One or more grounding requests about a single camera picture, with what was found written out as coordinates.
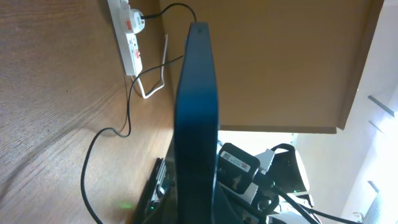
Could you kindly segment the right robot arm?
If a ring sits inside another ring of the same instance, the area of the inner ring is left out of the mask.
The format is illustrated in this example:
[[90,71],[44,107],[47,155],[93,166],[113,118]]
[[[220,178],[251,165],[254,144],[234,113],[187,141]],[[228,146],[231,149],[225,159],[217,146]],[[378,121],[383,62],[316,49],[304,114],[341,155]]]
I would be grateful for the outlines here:
[[221,147],[218,162],[217,179],[229,191],[244,194],[251,184],[257,185],[257,202],[251,206],[260,210],[259,203],[269,200],[262,213],[271,214],[282,197],[309,223],[317,223],[298,202],[289,196],[295,192],[306,192],[309,189],[306,171],[299,152],[290,144],[279,144],[267,150],[271,161],[262,167],[258,158],[248,154],[237,146],[226,143]]

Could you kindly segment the blue Galaxy smartphone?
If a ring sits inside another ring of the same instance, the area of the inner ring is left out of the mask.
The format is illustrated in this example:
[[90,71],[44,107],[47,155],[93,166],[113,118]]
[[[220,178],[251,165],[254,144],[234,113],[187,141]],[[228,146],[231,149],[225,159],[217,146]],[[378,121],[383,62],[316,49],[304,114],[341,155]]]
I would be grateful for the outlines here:
[[179,223],[213,223],[217,170],[218,92],[206,22],[193,22],[174,111]]

